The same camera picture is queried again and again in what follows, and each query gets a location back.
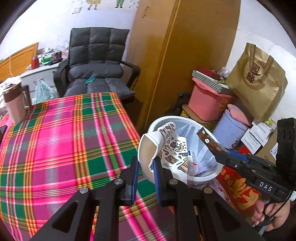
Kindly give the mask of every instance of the screw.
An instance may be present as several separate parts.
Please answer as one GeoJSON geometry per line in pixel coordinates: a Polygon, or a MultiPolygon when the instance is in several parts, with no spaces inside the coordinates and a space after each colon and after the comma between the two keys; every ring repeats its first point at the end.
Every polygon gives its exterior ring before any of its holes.
{"type": "Polygon", "coordinates": [[[122,180],[121,178],[117,178],[117,179],[114,180],[114,183],[115,183],[116,185],[120,185],[120,184],[123,183],[123,180],[122,180]]]}
{"type": "Polygon", "coordinates": [[[213,192],[213,189],[212,188],[210,188],[210,187],[205,187],[204,188],[204,193],[206,193],[206,194],[212,194],[212,192],[213,192]]]}
{"type": "Polygon", "coordinates": [[[87,193],[89,191],[89,189],[87,187],[83,187],[79,189],[80,193],[84,194],[87,193]]]}
{"type": "Polygon", "coordinates": [[[176,184],[178,183],[178,180],[172,178],[172,179],[170,179],[168,182],[169,182],[170,184],[172,184],[172,185],[176,185],[176,184]]]}

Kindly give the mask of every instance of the pink storage bin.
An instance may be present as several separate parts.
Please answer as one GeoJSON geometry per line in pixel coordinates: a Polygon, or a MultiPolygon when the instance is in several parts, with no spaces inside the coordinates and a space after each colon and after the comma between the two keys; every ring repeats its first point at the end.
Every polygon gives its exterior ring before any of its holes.
{"type": "Polygon", "coordinates": [[[188,107],[203,121],[219,120],[233,96],[220,94],[197,78],[192,80],[195,85],[188,107]]]}

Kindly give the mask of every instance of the colorful tablecloth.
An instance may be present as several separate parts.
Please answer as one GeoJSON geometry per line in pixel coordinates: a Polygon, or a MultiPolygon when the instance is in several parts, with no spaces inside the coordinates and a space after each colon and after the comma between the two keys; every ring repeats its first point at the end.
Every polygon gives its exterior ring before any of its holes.
{"type": "MultiPolygon", "coordinates": [[[[117,178],[137,155],[139,136],[114,93],[39,103],[20,124],[6,115],[3,125],[0,218],[17,241],[28,241],[79,188],[117,178]]],[[[119,215],[119,240],[174,240],[173,214],[157,206],[141,171],[135,205],[119,215]]]]}

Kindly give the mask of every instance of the brown coffee sachet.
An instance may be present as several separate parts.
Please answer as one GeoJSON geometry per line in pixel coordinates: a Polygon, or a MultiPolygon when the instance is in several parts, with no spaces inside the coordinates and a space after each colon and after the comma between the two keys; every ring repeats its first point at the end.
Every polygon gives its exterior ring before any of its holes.
{"type": "Polygon", "coordinates": [[[213,140],[213,138],[205,131],[204,128],[201,128],[197,133],[198,137],[203,141],[203,143],[209,148],[211,153],[216,156],[219,151],[223,151],[229,154],[223,146],[213,140]]]}

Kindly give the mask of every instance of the human hand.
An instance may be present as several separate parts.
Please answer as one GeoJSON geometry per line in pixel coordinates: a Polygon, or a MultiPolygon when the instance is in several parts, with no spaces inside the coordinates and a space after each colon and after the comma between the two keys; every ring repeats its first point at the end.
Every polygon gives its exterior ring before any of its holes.
{"type": "MultiPolygon", "coordinates": [[[[265,210],[265,214],[268,216],[273,215],[282,205],[283,203],[271,203],[267,206],[265,210]]],[[[254,215],[252,217],[252,221],[255,225],[258,225],[260,222],[264,221],[264,202],[261,197],[259,197],[255,203],[255,210],[254,215]]],[[[280,226],[284,224],[284,222],[287,220],[288,215],[290,213],[290,201],[288,201],[280,211],[274,216],[274,219],[272,220],[272,223],[268,225],[266,228],[266,232],[271,231],[273,229],[277,229],[280,226]]]]}

